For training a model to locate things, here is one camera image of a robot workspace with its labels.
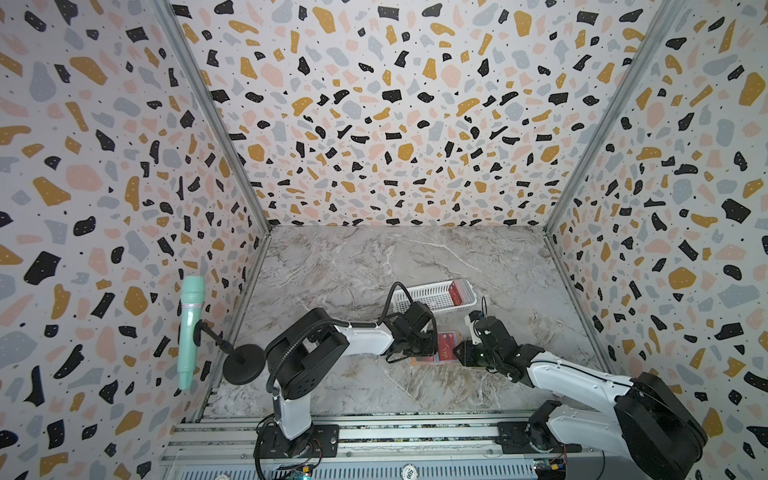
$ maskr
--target speckled wall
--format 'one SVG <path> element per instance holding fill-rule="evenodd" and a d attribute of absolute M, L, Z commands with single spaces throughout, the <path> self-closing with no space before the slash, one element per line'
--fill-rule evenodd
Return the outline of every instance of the speckled wall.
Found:
<path fill-rule="evenodd" d="M 659 4 L 171 3 L 274 225 L 544 223 Z"/>
<path fill-rule="evenodd" d="M 554 235 L 617 370 L 707 430 L 690 478 L 768 475 L 767 8 L 684 9 Z"/>
<path fill-rule="evenodd" d="M 0 478 L 144 478 L 177 390 L 181 277 L 227 331 L 251 213 L 138 0 L 0 5 Z"/>

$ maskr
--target gray marble surface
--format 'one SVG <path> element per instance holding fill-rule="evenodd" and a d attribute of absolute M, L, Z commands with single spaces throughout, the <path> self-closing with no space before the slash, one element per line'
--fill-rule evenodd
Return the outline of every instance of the gray marble surface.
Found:
<path fill-rule="evenodd" d="M 406 286 L 466 278 L 488 312 L 518 343 L 534 343 L 598 367 L 594 350 L 535 227 L 278 227 L 237 345 L 266 346 L 307 310 L 372 321 L 393 282 Z M 438 313 L 438 328 L 469 338 L 460 313 Z M 261 417 L 272 411 L 266 369 L 249 385 L 223 380 L 208 417 Z M 536 409 L 551 392 L 460 365 L 387 364 L 342 357 L 312 392 L 313 414 L 479 412 Z"/>

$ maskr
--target metal frame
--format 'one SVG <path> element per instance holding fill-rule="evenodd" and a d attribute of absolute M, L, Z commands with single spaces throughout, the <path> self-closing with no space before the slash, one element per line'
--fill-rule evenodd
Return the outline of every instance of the metal frame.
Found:
<path fill-rule="evenodd" d="M 266 221 L 264 210 L 259 203 L 259 198 L 253 192 L 248 176 L 240 163 L 235 147 L 232 145 L 230 135 L 224 127 L 224 122 L 219 117 L 218 111 L 210 97 L 210 92 L 205 86 L 203 76 L 197 63 L 194 60 L 189 44 L 184 40 L 184 34 L 170 7 L 168 0 L 152 0 L 154 4 L 155 18 L 160 23 L 171 50 L 173 50 L 176 60 L 179 62 L 184 77 L 189 82 L 193 95 L 197 98 L 200 108 L 208 120 L 211 132 L 218 141 L 224 153 L 224 158 L 230 165 L 230 171 L 235 176 L 235 181 L 243 191 L 248 207 L 253 215 L 256 225 L 267 235 L 270 231 L 270 224 Z"/>
<path fill-rule="evenodd" d="M 560 223 L 560 219 L 568 211 L 571 200 L 576 196 L 576 192 L 581 185 L 581 180 L 594 164 L 595 159 L 600 154 L 602 144 L 631 99 L 632 92 L 653 62 L 656 50 L 661 45 L 661 41 L 664 40 L 664 34 L 672 29 L 672 24 L 677 20 L 678 14 L 687 3 L 688 0 L 664 0 L 661 7 L 659 7 L 659 11 L 656 12 L 653 20 L 650 21 L 645 39 L 640 43 L 637 54 L 632 59 L 624 80 L 616 90 L 611 103 L 605 109 L 605 114 L 598 123 L 597 133 L 594 134 L 584 149 L 584 154 L 581 155 L 576 168 L 571 172 L 571 178 L 565 184 L 560 199 L 555 204 L 554 209 L 552 209 L 545 227 L 547 235 L 554 233 L 554 229 Z"/>

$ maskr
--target pink spot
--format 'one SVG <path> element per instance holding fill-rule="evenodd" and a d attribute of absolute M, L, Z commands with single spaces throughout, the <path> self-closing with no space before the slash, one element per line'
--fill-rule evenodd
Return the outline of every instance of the pink spot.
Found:
<path fill-rule="evenodd" d="M 462 71 L 453 65 L 449 65 L 442 69 L 440 72 L 440 78 L 442 78 L 445 84 L 450 88 L 456 88 L 458 87 L 458 83 L 462 78 Z"/>
<path fill-rule="evenodd" d="M 129 94 L 136 93 L 136 84 L 134 83 L 133 80 L 124 81 L 123 88 L 125 88 L 125 91 L 128 92 Z"/>
<path fill-rule="evenodd" d="M 16 243 L 19 245 L 25 245 L 27 243 L 39 243 L 43 239 L 37 235 L 16 235 Z"/>
<path fill-rule="evenodd" d="M 649 127 L 651 128 L 656 127 L 656 125 L 658 125 L 659 122 L 662 121 L 663 119 L 664 119 L 664 106 L 661 104 L 660 101 L 648 107 L 647 122 Z"/>
<path fill-rule="evenodd" d="M 118 353 L 114 349 L 114 330 L 111 326 L 101 329 L 98 340 L 96 340 L 96 355 L 106 360 L 107 363 L 114 363 L 118 359 Z"/>
<path fill-rule="evenodd" d="M 90 165 L 70 165 L 67 167 L 66 178 L 67 185 L 75 190 L 95 192 L 102 185 L 101 178 Z"/>
<path fill-rule="evenodd" d="M 88 257 L 88 266 L 93 269 L 94 272 L 100 275 L 107 275 L 107 256 L 104 255 L 104 250 L 101 248 L 93 248 L 91 255 Z"/>
<path fill-rule="evenodd" d="M 464 26 L 464 20 L 462 20 L 462 13 L 458 9 L 458 5 L 453 5 L 453 24 L 461 28 Z"/>
<path fill-rule="evenodd" d="M 104 50 L 98 51 L 98 59 L 105 67 L 112 70 L 115 75 L 120 74 L 120 68 L 114 64 L 114 62 L 104 53 Z"/>
<path fill-rule="evenodd" d="M 762 128 L 755 122 L 751 121 L 750 123 L 744 125 L 744 128 L 741 129 L 741 131 L 746 135 L 747 137 L 754 137 L 761 131 L 763 131 Z"/>
<path fill-rule="evenodd" d="M 206 27 L 210 27 L 210 14 L 208 13 L 208 10 L 201 8 L 197 11 L 197 14 L 203 19 L 203 24 Z"/>
<path fill-rule="evenodd" d="M 344 28 L 344 32 L 349 33 L 351 27 L 349 26 L 349 19 L 346 17 L 346 12 L 341 12 L 341 15 L 339 15 L 339 23 L 342 28 Z"/>
<path fill-rule="evenodd" d="M 46 110 L 46 113 L 48 113 L 50 118 L 64 118 L 64 114 L 61 112 L 58 104 L 50 104 Z"/>
<path fill-rule="evenodd" d="M 48 355 L 45 356 L 45 361 L 48 363 L 53 362 L 56 360 L 56 357 L 61 355 L 61 352 L 64 352 L 67 349 L 66 345 L 60 345 L 51 350 L 51 352 L 48 353 Z"/>
<path fill-rule="evenodd" d="M 11 115 L 12 117 L 28 117 L 29 116 L 29 113 L 27 112 L 27 109 L 25 107 L 22 107 L 21 105 L 17 105 L 10 100 L 5 100 L 3 97 L 0 97 L 0 109 L 2 109 L 6 114 Z"/>
<path fill-rule="evenodd" d="M 669 246 L 669 243 L 657 238 L 645 246 L 645 251 L 648 253 L 669 253 L 672 251 L 672 247 Z"/>
<path fill-rule="evenodd" d="M 133 280 L 140 280 L 140 279 L 141 279 L 140 271 L 134 270 L 132 268 L 125 269 L 125 273 L 123 273 L 124 282 L 131 282 Z"/>
<path fill-rule="evenodd" d="M 88 311 L 91 309 L 91 302 L 88 299 L 81 298 L 78 300 L 78 320 L 85 320 L 88 318 Z"/>
<path fill-rule="evenodd" d="M 744 256 L 746 256 L 746 251 L 732 243 L 728 243 L 715 253 L 717 260 L 744 260 Z"/>
<path fill-rule="evenodd" d="M 755 330 L 759 329 L 761 326 L 763 326 L 763 313 L 765 313 L 764 309 L 755 309 L 755 311 L 750 313 L 750 315 L 746 318 L 746 324 Z"/>
<path fill-rule="evenodd" d="M 94 337 L 95 333 L 93 329 L 82 329 L 82 328 L 76 328 L 74 329 L 74 335 L 80 339 L 80 340 L 90 340 Z"/>
<path fill-rule="evenodd" d="M 157 119 L 156 118 L 141 118 L 141 125 L 147 128 L 148 130 L 155 132 L 157 131 Z"/>
<path fill-rule="evenodd" d="M 5 311 L 0 314 L 0 325 L 11 326 L 16 318 L 24 311 L 34 295 L 24 295 L 22 298 L 12 303 Z"/>

